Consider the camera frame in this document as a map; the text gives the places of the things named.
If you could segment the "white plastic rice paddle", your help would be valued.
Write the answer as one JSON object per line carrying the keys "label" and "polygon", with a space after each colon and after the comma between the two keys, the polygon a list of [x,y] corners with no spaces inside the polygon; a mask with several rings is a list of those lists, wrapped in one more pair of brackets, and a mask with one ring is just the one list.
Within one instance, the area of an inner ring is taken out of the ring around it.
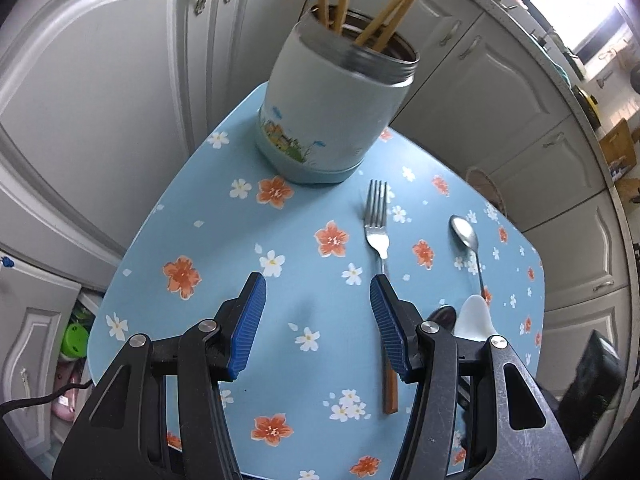
{"label": "white plastic rice paddle", "polygon": [[460,339],[484,342],[498,335],[491,321],[488,304],[480,295],[469,296],[458,312],[452,334]]}

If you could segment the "fork with brown handle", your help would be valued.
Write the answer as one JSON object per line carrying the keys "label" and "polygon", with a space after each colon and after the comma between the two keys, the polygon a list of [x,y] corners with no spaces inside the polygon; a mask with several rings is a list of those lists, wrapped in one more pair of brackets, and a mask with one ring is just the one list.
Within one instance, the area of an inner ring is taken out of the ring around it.
{"label": "fork with brown handle", "polygon": [[[387,192],[386,182],[370,181],[363,217],[364,236],[378,257],[378,270],[384,275],[388,274],[387,259],[390,249],[390,238],[386,229]],[[398,412],[397,377],[385,348],[382,348],[382,410],[385,415]]]}

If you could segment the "all steel spoon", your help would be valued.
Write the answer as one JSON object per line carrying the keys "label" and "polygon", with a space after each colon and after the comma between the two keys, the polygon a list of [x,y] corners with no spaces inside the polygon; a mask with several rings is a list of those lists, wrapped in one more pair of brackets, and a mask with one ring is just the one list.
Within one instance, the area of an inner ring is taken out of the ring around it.
{"label": "all steel spoon", "polygon": [[449,226],[450,229],[454,231],[454,234],[457,235],[460,243],[464,247],[468,248],[471,254],[474,256],[477,267],[478,281],[480,282],[480,296],[486,298],[482,265],[480,264],[480,253],[478,252],[478,250],[480,249],[480,241],[478,240],[472,224],[465,218],[456,216],[454,214],[449,219]]}

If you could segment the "steel spoon with blue handle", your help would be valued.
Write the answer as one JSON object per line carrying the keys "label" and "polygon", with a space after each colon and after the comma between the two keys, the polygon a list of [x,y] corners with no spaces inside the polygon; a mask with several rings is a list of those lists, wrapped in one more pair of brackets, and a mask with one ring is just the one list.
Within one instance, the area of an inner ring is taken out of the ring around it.
{"label": "steel spoon with blue handle", "polygon": [[442,306],[433,311],[427,319],[439,325],[443,330],[451,333],[457,322],[457,311],[454,307]]}

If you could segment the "blue floral table mat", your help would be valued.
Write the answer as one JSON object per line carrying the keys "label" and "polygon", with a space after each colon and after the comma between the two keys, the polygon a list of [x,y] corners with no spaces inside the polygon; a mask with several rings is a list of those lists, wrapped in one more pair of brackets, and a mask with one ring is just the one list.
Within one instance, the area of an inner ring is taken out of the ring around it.
{"label": "blue floral table mat", "polygon": [[186,162],[122,259],[91,331],[100,377],[132,335],[183,333],[261,273],[267,299],[245,370],[221,388],[238,463],[268,479],[386,479],[414,398],[382,410],[381,343],[369,285],[378,257],[363,209],[387,183],[390,281],[422,314],[480,293],[475,258],[449,219],[468,220],[492,324],[530,370],[544,325],[538,252],[461,178],[387,130],[343,183],[283,180],[256,148],[257,88]]}

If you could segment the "green plastic toy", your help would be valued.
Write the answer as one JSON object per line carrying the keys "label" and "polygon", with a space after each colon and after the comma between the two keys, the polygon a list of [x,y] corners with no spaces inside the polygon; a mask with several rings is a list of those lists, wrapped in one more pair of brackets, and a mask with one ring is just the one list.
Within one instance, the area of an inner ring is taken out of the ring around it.
{"label": "green plastic toy", "polygon": [[79,323],[72,323],[64,330],[60,355],[66,360],[75,361],[87,356],[89,332]]}

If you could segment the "woven basket on floor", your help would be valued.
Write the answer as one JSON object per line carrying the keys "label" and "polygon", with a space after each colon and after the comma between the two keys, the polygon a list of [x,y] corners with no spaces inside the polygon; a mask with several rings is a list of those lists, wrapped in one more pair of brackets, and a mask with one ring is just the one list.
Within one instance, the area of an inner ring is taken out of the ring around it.
{"label": "woven basket on floor", "polygon": [[468,185],[471,185],[477,193],[480,193],[481,196],[486,198],[492,206],[500,211],[500,214],[506,216],[506,204],[504,203],[498,186],[495,185],[495,182],[491,180],[491,177],[489,177],[484,170],[477,167],[470,167],[466,170],[464,180]]}

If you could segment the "wooden cutting board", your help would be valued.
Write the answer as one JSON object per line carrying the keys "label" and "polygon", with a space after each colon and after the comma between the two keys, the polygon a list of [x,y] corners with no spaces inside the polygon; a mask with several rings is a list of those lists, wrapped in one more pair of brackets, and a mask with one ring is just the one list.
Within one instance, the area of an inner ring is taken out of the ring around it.
{"label": "wooden cutting board", "polygon": [[633,167],[637,163],[634,140],[626,119],[621,119],[600,141],[600,148],[606,162],[621,162],[624,166]]}

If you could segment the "light blue steel utensil jar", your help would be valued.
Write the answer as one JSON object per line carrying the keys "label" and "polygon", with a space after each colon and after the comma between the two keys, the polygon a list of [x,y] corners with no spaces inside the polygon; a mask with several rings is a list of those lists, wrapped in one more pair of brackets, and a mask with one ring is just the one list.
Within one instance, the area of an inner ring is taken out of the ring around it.
{"label": "light blue steel utensil jar", "polygon": [[256,145],[298,184],[345,181],[390,124],[416,76],[420,55],[393,35],[380,52],[356,39],[370,24],[350,11],[341,32],[312,6],[293,26],[259,109]]}

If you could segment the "black pan with yellow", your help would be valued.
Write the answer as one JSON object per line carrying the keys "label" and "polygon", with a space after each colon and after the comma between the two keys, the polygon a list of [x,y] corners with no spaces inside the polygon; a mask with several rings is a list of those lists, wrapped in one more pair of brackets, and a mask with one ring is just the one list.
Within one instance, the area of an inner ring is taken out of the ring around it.
{"label": "black pan with yellow", "polygon": [[576,86],[576,84],[572,87],[572,92],[582,111],[585,113],[591,128],[593,128],[593,130],[600,128],[601,121],[597,110],[597,103],[591,99],[591,96],[587,94],[585,90],[582,90],[582,88]]}

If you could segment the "bamboo chopstick in jar right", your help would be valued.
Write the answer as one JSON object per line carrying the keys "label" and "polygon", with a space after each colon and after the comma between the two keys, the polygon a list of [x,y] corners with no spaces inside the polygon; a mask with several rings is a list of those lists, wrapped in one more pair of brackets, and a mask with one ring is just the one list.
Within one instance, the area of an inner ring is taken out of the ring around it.
{"label": "bamboo chopstick in jar right", "polygon": [[380,34],[372,46],[373,50],[383,52],[386,49],[388,43],[398,31],[402,22],[405,21],[406,16],[417,1],[418,0],[400,0],[396,6],[393,7],[390,19],[378,26]]}

